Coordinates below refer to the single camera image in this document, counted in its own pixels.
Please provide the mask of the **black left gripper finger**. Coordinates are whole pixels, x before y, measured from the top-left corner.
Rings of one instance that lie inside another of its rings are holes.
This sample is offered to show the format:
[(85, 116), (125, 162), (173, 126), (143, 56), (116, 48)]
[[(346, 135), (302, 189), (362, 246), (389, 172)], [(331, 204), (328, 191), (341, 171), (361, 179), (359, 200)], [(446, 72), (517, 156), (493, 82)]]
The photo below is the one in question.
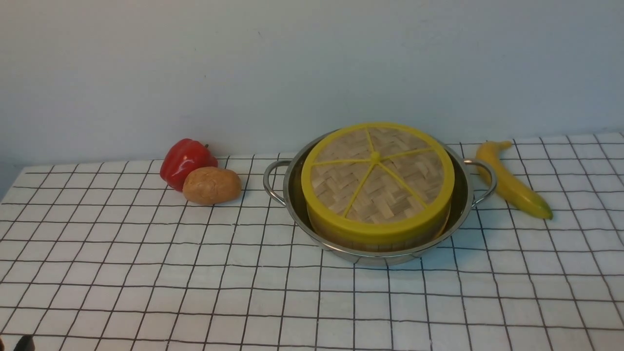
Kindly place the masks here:
[(35, 351), (34, 338), (32, 335), (23, 335), (17, 342), (13, 351)]

